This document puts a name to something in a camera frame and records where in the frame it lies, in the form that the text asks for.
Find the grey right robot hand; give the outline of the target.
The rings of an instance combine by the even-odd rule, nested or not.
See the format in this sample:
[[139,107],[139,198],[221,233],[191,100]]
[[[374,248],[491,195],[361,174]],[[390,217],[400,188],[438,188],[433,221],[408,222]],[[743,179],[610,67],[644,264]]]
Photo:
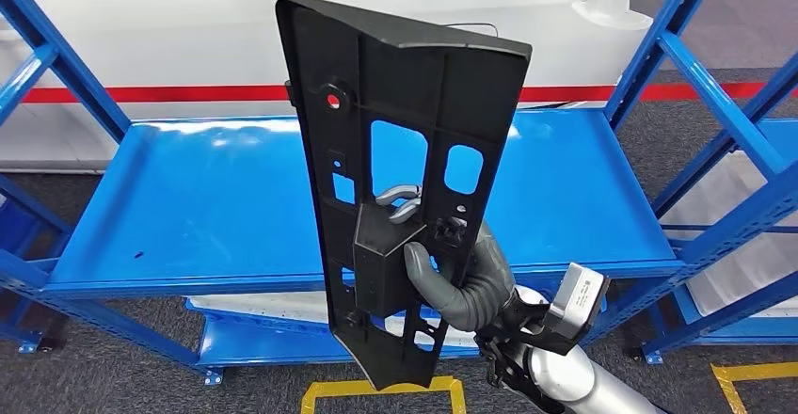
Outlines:
[[437,272],[426,248],[404,245],[409,280],[441,318],[461,331],[477,331],[490,324],[515,293],[515,278],[493,231],[481,224],[472,250],[474,262],[463,285],[455,287]]

